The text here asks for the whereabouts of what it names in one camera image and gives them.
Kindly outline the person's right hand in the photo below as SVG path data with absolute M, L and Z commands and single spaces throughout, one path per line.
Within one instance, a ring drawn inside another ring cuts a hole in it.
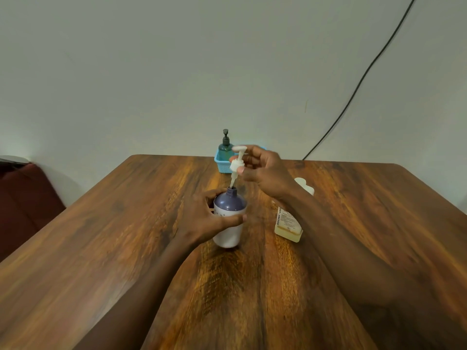
M 242 178 L 244 181 L 256 183 L 263 193 L 280 202 L 286 202 L 300 193 L 301 187 L 289 174 L 277 152 L 255 145 L 246 146 L 243 155 L 245 166 L 260 166 L 261 178 Z

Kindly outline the person's left hand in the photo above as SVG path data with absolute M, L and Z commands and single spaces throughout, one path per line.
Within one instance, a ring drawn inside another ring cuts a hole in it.
M 215 197 L 226 191 L 226 188 L 221 188 L 196 193 L 184 203 L 175 237 L 181 245 L 194 250 L 222 231 L 215 229 L 215 214 L 211 211 L 211 206 Z

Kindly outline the purple and white bottle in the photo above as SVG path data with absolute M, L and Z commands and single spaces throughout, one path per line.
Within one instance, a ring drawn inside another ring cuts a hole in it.
M 224 249 L 237 247 L 243 228 L 243 216 L 246 214 L 247 201 L 235 186 L 219 194 L 213 201 L 213 212 L 223 220 L 235 219 L 236 225 L 226 224 L 224 229 L 213 237 L 214 243 Z

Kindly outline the white pump dispenser head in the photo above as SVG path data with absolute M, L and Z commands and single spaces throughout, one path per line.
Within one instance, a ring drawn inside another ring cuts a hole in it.
M 233 188 L 234 183 L 237 177 L 239 176 L 237 172 L 238 168 L 245 166 L 245 163 L 243 161 L 243 155 L 245 154 L 245 151 L 247 150 L 247 146 L 234 146 L 232 150 L 236 153 L 236 155 L 234 155 L 234 158 L 231 161 L 231 165 L 230 165 L 230 170 L 232 171 L 231 182 L 229 185 L 230 189 Z

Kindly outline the person's left forearm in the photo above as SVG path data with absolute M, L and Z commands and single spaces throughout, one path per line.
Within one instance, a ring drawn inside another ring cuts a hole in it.
M 135 284 L 79 341 L 73 350 L 139 350 L 173 277 L 200 244 L 178 234 Z

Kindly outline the person's right forearm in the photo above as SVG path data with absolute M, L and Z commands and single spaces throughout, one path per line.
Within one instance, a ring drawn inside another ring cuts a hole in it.
M 467 350 L 467 333 L 412 278 L 365 247 L 300 186 L 280 200 L 297 219 L 379 350 Z

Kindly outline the blue plastic basket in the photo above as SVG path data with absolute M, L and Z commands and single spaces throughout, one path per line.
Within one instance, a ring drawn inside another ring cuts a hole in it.
M 214 161 L 217 164 L 219 172 L 222 173 L 222 174 L 232 173 L 232 171 L 230 170 L 230 165 L 231 165 L 230 161 L 219 161 L 217 159 L 217 154 L 218 154 L 218 149 L 216 151 L 216 154 L 214 155 Z

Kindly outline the green pump bottle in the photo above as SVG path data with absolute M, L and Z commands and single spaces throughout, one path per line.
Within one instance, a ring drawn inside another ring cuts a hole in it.
M 218 147 L 218 154 L 217 159 L 219 161 L 229 161 L 232 156 L 234 156 L 234 152 L 232 150 L 233 145 L 230 142 L 230 138 L 228 136 L 229 130 L 223 130 L 223 138 L 222 143 Z

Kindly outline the yellow liquid refill bottle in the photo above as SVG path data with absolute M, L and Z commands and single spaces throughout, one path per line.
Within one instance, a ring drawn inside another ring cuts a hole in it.
M 298 243 L 301 239 L 303 229 L 291 213 L 279 207 L 274 233 L 289 241 Z

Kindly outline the dark red sofa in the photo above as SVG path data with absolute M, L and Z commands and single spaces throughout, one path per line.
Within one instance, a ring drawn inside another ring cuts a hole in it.
M 0 158 L 0 263 L 65 209 L 38 165 Z

